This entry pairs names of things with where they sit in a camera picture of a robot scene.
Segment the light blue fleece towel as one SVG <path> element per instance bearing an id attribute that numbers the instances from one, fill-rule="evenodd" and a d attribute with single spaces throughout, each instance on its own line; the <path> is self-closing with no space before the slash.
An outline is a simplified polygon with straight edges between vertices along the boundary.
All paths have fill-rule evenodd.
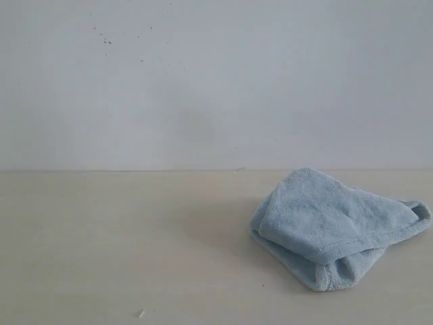
<path id="1" fill-rule="evenodd" d="M 250 235 L 316 292 L 356 286 L 386 249 L 432 225 L 420 201 L 351 188 L 303 168 L 282 179 L 250 220 Z"/>

